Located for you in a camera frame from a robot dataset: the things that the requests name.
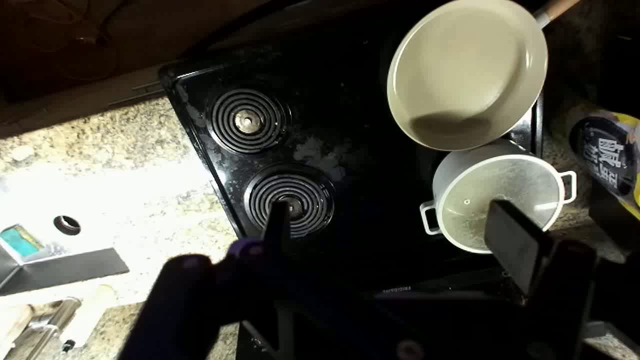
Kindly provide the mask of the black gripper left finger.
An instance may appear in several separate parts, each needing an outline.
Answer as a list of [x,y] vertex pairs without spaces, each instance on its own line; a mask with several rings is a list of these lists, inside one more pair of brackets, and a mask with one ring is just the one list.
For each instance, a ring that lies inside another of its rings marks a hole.
[[270,207],[268,223],[264,229],[264,248],[271,258],[282,258],[282,245],[290,239],[290,204],[278,199]]

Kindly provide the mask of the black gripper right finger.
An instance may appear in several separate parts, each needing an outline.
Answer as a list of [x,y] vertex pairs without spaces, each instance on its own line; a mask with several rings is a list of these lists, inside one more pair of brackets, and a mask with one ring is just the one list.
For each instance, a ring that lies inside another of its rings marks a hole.
[[508,199],[491,199],[484,241],[512,282],[528,293],[552,239]]

